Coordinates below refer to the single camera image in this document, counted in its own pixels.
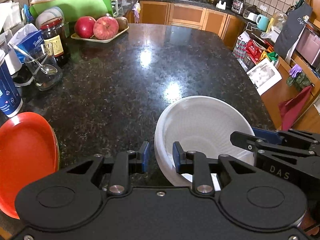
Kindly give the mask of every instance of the metal spoon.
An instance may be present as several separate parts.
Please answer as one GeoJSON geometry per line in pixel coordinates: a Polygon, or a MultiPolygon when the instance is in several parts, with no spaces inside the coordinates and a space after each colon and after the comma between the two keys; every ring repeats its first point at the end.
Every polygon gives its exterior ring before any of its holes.
{"type": "Polygon", "coordinates": [[[49,64],[41,65],[39,61],[37,61],[36,59],[31,57],[31,55],[26,53],[24,50],[20,49],[18,46],[14,45],[12,42],[9,42],[8,45],[9,45],[9,47],[20,52],[22,55],[24,55],[24,56],[30,58],[31,60],[33,60],[34,62],[36,62],[36,64],[40,67],[40,69],[43,73],[48,74],[48,75],[53,75],[58,72],[58,69],[52,65],[49,65],[49,64]]]}

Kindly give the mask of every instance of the plate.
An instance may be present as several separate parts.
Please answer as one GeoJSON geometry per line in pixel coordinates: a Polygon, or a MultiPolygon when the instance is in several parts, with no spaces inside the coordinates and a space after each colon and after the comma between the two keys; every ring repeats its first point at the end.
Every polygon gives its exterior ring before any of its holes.
{"type": "Polygon", "coordinates": [[[75,40],[81,40],[81,41],[93,41],[93,42],[100,42],[100,43],[108,43],[108,42],[112,41],[113,39],[115,39],[116,37],[118,37],[119,35],[121,35],[122,33],[126,32],[127,30],[129,30],[129,26],[125,30],[123,30],[122,32],[119,32],[113,38],[108,39],[108,40],[98,40],[95,36],[92,36],[92,38],[90,38],[90,39],[85,39],[85,38],[79,37],[79,35],[76,33],[72,34],[71,38],[75,39],[75,40]]]}
{"type": "Polygon", "coordinates": [[[49,123],[25,112],[0,127],[0,209],[19,219],[14,207],[18,192],[59,168],[59,148],[49,123]]]}

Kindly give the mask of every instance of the blue cup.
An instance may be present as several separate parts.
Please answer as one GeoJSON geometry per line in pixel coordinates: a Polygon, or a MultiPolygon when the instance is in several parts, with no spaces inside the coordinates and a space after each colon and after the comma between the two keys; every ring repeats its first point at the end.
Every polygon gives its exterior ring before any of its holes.
{"type": "Polygon", "coordinates": [[[22,98],[10,76],[4,55],[0,50],[0,110],[8,117],[14,117],[22,107],[22,98]]]}
{"type": "Polygon", "coordinates": [[[266,31],[268,28],[269,19],[262,14],[259,14],[256,19],[258,28],[262,31],[266,31]]]}

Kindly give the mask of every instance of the red towel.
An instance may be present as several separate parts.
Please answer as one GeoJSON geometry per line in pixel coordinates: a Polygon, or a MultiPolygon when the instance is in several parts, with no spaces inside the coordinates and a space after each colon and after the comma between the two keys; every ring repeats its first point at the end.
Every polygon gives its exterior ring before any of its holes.
{"type": "Polygon", "coordinates": [[[281,130],[287,131],[297,120],[298,114],[303,108],[303,105],[309,98],[311,92],[311,85],[302,89],[302,91],[295,97],[288,101],[279,103],[278,107],[282,119],[281,130]]]}

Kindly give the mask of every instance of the wall outlet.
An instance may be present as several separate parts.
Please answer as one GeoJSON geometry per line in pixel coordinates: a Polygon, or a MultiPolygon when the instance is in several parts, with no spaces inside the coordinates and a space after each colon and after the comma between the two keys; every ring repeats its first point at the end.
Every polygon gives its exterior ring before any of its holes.
{"type": "Polygon", "coordinates": [[[263,6],[262,4],[259,7],[262,11],[266,12],[267,11],[267,7],[263,6]]]}

